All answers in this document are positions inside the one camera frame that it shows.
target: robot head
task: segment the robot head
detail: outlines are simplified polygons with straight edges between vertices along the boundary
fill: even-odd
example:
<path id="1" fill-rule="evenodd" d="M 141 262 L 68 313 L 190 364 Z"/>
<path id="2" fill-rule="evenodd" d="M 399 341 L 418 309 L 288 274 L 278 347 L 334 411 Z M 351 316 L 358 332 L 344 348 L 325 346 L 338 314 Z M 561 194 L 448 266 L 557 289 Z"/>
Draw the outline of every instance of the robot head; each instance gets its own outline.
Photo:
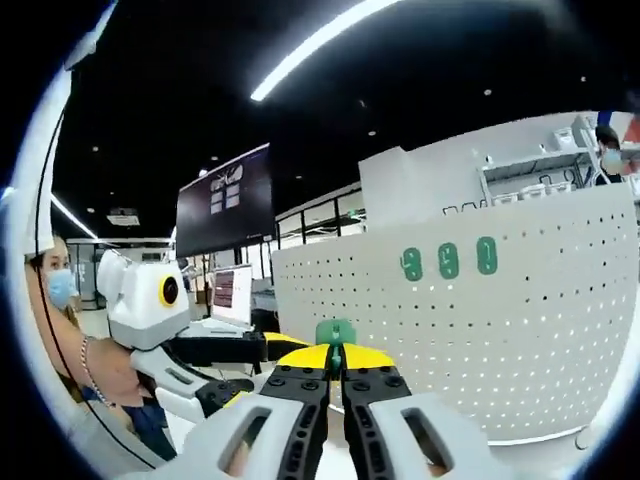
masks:
<path id="1" fill-rule="evenodd" d="M 107 300 L 111 336 L 126 347 L 151 350 L 191 321 L 177 262 L 138 264 L 108 251 L 97 287 Z"/>

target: ceiling light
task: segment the ceiling light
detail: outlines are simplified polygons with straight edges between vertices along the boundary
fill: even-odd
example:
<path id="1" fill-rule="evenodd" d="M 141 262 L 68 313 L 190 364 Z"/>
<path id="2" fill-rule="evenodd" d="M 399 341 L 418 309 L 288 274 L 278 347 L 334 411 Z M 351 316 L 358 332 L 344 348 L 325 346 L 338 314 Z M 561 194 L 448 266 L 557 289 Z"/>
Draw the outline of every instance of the ceiling light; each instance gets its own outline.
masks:
<path id="1" fill-rule="evenodd" d="M 89 230 L 89 228 L 82 223 L 80 220 L 78 220 L 78 218 L 69 211 L 69 209 L 67 207 L 65 207 L 60 200 L 57 199 L 57 197 L 53 194 L 51 194 L 51 203 L 58 209 L 60 210 L 63 215 L 65 217 L 67 217 L 69 220 L 71 220 L 80 230 L 82 230 L 84 233 L 86 233 L 88 236 L 90 236 L 91 238 L 93 238 L 94 240 L 98 240 L 98 236 L 93 233 L 91 230 Z"/>
<path id="2" fill-rule="evenodd" d="M 373 15 L 383 8 L 400 1 L 401 0 L 365 0 L 338 15 L 333 21 L 320 28 L 320 30 L 307 38 L 298 48 L 287 55 L 287 57 L 267 75 L 267 78 L 258 85 L 258 88 L 251 94 L 251 100 L 261 102 L 293 69 L 325 43 L 337 37 L 359 21 L 367 18 L 369 15 Z"/>

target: large display screen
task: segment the large display screen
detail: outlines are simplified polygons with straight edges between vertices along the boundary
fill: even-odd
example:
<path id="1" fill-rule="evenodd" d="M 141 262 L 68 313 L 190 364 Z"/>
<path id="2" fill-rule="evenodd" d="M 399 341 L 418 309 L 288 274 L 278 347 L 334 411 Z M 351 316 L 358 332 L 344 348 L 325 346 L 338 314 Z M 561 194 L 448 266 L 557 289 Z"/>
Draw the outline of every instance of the large display screen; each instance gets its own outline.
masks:
<path id="1" fill-rule="evenodd" d="M 226 250 L 273 235 L 268 154 L 268 145 L 259 147 L 180 190 L 177 257 Z"/>

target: green number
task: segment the green number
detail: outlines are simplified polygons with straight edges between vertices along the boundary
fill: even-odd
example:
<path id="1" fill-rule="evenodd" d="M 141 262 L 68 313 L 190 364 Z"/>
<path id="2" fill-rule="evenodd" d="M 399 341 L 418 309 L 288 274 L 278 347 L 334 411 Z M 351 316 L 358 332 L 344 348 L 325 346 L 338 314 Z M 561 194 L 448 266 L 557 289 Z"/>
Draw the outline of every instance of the green number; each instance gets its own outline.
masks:
<path id="1" fill-rule="evenodd" d="M 478 271 L 483 275 L 493 275 L 498 270 L 496 241 L 491 237 L 480 237 L 476 243 Z"/>
<path id="2" fill-rule="evenodd" d="M 460 273 L 458 248 L 453 243 L 443 243 L 438 248 L 438 264 L 440 275 L 445 280 L 453 280 Z"/>
<path id="3" fill-rule="evenodd" d="M 420 250 L 415 247 L 407 248 L 400 257 L 400 267 L 404 270 L 404 276 L 410 282 L 422 279 L 422 257 Z"/>

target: yellow circular eye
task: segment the yellow circular eye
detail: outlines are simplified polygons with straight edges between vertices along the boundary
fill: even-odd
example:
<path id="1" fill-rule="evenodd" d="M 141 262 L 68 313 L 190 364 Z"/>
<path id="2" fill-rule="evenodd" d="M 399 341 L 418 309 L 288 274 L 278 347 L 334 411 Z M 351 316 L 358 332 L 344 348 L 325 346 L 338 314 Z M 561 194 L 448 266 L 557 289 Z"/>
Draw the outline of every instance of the yellow circular eye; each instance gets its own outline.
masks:
<path id="1" fill-rule="evenodd" d="M 165 307 L 172 307 L 178 299 L 178 282 L 171 275 L 165 277 L 158 288 L 158 298 Z"/>

